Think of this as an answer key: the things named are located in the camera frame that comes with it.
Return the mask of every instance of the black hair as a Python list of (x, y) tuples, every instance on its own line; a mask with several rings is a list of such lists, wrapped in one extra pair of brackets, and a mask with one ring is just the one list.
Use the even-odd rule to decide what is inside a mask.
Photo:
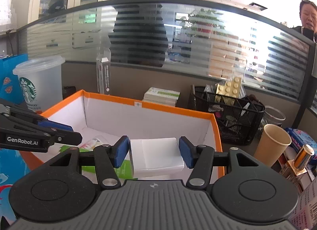
[(299, 4), (299, 16), (301, 16), (302, 8), (305, 4), (313, 6), (313, 8), (317, 11), (317, 6), (314, 2), (311, 2), (309, 0), (302, 0), (301, 3)]

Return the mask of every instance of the black wire basket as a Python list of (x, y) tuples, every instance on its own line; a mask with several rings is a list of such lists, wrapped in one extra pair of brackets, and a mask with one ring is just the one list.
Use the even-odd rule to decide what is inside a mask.
[(264, 115), (264, 105), (248, 96), (242, 99), (204, 92), (205, 87), (194, 87), (188, 108), (213, 113), (218, 123), (221, 142), (248, 145), (252, 142)]

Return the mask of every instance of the stack of books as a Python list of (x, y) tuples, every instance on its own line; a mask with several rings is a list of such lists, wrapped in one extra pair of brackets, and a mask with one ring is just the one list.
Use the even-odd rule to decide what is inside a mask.
[(179, 96), (180, 93), (177, 91), (163, 90), (151, 87), (144, 94), (143, 101), (175, 107)]

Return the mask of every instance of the blue bag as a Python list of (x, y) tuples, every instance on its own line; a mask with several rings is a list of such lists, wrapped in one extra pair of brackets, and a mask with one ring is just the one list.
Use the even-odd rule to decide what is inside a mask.
[(28, 55), (14, 55), (0, 59), (0, 98), (21, 104), (24, 101), (17, 75), (12, 70), (17, 64), (28, 60)]
[(16, 218), (9, 203), (11, 186), (31, 170), (20, 152), (0, 149), (0, 218), (4, 216), (12, 224)]

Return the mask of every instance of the blue gripper pad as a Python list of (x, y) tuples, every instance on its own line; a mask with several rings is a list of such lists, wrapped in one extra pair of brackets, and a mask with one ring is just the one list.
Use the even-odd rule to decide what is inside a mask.
[(188, 168), (194, 168), (196, 147), (185, 137), (182, 136), (179, 139), (180, 154)]
[(123, 135), (116, 143), (111, 147), (111, 155), (113, 156), (112, 165), (114, 168), (121, 167), (126, 154), (128, 154), (130, 148), (130, 140), (128, 136)]
[(72, 131), (73, 129), (71, 126), (62, 124), (62, 123), (56, 123), (54, 121), (50, 120), (45, 120), (37, 123), (38, 126), (46, 127), (46, 128), (56, 128), (56, 129), (61, 129), (61, 130), (67, 130), (67, 131)]

